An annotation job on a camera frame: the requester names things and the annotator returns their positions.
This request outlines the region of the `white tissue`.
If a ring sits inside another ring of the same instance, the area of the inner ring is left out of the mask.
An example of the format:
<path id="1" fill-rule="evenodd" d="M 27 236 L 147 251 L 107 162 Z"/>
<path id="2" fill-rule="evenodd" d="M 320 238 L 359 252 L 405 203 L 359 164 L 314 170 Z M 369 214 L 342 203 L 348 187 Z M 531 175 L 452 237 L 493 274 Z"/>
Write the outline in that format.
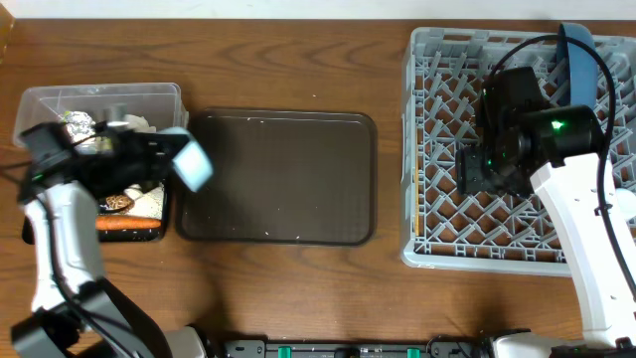
<path id="1" fill-rule="evenodd" d="M 123 121 L 126 123 L 126 127 L 135 132 L 142 133 L 155 133 L 156 127 L 149 124 L 149 122 L 143 116 L 137 116 L 133 114 L 125 114 Z"/>

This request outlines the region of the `foil ball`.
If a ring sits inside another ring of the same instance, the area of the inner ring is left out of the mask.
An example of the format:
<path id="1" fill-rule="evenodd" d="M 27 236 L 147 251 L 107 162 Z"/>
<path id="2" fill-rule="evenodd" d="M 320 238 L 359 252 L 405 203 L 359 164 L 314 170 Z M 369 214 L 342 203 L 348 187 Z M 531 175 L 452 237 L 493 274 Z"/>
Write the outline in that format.
<path id="1" fill-rule="evenodd" d="M 84 111 L 65 111 L 61 118 L 72 142 L 80 142 L 95 135 L 95 121 Z"/>

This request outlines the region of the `orange carrot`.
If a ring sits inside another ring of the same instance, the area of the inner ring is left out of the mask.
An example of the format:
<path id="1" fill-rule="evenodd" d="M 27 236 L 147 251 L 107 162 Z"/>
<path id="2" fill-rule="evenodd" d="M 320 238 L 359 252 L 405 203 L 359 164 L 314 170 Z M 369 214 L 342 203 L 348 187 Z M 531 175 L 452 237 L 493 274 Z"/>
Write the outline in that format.
<path id="1" fill-rule="evenodd" d="M 98 216 L 95 220 L 95 227 L 99 231 L 150 230 L 161 225 L 158 219 L 122 215 Z"/>

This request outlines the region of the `light blue rice bowl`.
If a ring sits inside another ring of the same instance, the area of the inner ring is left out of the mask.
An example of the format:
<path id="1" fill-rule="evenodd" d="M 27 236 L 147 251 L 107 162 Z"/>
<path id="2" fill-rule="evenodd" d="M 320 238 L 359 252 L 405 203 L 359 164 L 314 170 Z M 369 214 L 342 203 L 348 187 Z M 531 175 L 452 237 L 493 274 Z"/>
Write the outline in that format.
<path id="1" fill-rule="evenodd" d="M 213 176 L 214 168 L 208 155 L 195 137 L 183 127 L 170 127 L 159 131 L 172 139 L 186 137 L 185 145 L 172 159 L 175 172 L 191 192 L 198 192 Z"/>

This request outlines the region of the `dark blue plate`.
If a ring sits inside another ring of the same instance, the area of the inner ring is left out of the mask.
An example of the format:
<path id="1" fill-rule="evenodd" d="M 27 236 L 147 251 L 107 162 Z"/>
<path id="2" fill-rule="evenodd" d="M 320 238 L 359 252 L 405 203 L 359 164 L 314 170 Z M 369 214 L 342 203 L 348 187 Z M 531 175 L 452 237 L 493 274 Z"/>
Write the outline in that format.
<path id="1" fill-rule="evenodd" d="M 558 28 L 561 37 L 569 37 L 581 41 L 594 49 L 594 41 L 589 30 L 580 24 L 561 23 Z M 556 45 L 556 61 L 565 61 L 565 69 L 557 76 L 556 83 L 561 88 L 568 85 L 557 103 L 566 105 L 596 105 L 596 86 L 598 65 L 595 59 L 577 45 L 559 40 Z"/>

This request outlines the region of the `wooden chopstick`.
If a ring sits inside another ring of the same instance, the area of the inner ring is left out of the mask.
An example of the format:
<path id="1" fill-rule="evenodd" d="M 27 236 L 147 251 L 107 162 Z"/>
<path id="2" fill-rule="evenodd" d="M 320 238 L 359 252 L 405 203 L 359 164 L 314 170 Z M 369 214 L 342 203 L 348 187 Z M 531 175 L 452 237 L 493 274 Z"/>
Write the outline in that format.
<path id="1" fill-rule="evenodd" d="M 413 214 L 412 214 L 412 223 L 413 223 L 413 232 L 414 236 L 419 236 L 419 227 L 420 227 L 420 219 L 419 219 L 419 166 L 416 164 L 413 167 L 413 176 L 412 176 L 412 189 L 413 189 Z"/>

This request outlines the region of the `light blue cup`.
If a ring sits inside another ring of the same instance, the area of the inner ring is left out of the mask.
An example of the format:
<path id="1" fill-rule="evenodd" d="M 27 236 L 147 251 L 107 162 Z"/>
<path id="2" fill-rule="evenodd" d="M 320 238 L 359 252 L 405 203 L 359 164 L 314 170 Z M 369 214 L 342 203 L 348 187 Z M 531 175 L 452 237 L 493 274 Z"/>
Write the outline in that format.
<path id="1" fill-rule="evenodd" d="M 616 203 L 625 221 L 636 217 L 636 195 L 630 190 L 617 188 L 615 190 Z"/>

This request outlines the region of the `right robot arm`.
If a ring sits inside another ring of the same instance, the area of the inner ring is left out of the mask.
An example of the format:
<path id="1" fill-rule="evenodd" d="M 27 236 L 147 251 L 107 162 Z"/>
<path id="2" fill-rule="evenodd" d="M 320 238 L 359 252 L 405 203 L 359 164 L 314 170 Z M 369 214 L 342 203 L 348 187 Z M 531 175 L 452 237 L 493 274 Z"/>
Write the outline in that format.
<path id="1" fill-rule="evenodd" d="M 483 84 L 476 124 L 480 143 L 456 155 L 458 191 L 539 197 L 574 283 L 583 331 L 578 342 L 513 331 L 490 338 L 490 356 L 634 356 L 635 245 L 592 109 L 552 106 L 534 70 L 517 68 Z"/>

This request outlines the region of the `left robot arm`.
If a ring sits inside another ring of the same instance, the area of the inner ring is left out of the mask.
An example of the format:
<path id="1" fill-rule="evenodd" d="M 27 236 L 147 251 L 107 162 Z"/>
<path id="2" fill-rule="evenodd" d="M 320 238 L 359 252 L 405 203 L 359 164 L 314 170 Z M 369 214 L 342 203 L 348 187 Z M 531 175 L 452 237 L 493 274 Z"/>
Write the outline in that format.
<path id="1" fill-rule="evenodd" d="M 161 182 L 175 172 L 193 192 L 213 174 L 212 164 L 183 127 L 156 133 L 103 125 L 106 153 L 82 153 L 60 122 L 21 134 L 31 163 L 19 185 L 36 248 L 37 285 L 32 314 L 11 329 L 22 357 L 68 357 L 88 330 L 98 343 L 84 357 L 206 357 L 192 326 L 164 332 L 105 273 L 96 219 L 97 201 L 133 184 Z"/>

